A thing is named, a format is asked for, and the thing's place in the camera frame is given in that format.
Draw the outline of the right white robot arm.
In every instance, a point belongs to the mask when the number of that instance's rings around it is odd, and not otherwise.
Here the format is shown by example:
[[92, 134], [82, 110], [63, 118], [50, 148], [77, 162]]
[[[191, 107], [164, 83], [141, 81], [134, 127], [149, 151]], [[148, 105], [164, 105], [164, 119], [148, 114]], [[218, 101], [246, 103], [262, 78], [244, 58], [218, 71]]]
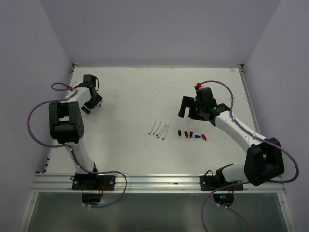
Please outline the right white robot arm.
[[215, 184], [227, 189], [232, 183], [249, 181], [254, 186], [270, 181], [284, 173], [280, 142], [275, 139], [253, 137], [254, 131], [231, 116], [231, 109], [224, 103], [217, 104], [210, 88], [196, 90], [195, 97], [184, 96], [178, 117], [183, 118], [188, 109], [192, 120], [208, 121], [229, 135], [245, 152], [243, 164], [229, 164], [216, 170]]

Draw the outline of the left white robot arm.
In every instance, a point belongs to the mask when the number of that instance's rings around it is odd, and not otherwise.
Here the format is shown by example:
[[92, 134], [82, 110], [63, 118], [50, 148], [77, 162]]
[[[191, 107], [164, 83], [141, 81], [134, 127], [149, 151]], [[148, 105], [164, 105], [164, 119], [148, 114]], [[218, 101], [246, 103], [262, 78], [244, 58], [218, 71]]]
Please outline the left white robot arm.
[[83, 81], [72, 88], [73, 94], [66, 100], [50, 103], [49, 128], [51, 137], [69, 152], [76, 168], [76, 174], [85, 175], [83, 184], [91, 190], [97, 189], [100, 177], [83, 142], [84, 123], [82, 112], [87, 115], [101, 106], [103, 97], [98, 94], [99, 80], [85, 74]]

